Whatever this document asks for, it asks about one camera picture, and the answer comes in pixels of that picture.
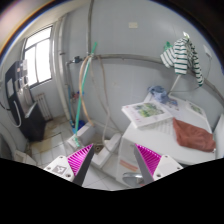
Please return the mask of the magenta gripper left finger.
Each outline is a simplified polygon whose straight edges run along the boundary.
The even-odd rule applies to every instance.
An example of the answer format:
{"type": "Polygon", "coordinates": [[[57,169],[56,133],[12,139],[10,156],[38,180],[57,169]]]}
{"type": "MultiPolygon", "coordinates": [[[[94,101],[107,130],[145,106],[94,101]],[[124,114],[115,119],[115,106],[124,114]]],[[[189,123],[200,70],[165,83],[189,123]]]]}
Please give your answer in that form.
{"type": "Polygon", "coordinates": [[[94,155],[93,145],[90,144],[69,156],[59,155],[44,170],[65,180],[81,186],[94,155]]]}

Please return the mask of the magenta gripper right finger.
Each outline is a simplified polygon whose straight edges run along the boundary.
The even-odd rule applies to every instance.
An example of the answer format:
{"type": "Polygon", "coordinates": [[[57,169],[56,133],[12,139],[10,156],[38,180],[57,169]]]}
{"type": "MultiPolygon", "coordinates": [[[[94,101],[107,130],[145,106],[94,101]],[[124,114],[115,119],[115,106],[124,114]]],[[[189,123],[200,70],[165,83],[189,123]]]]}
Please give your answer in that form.
{"type": "Polygon", "coordinates": [[[139,144],[135,145],[134,155],[145,185],[182,169],[182,166],[169,155],[159,155],[139,144]]]}

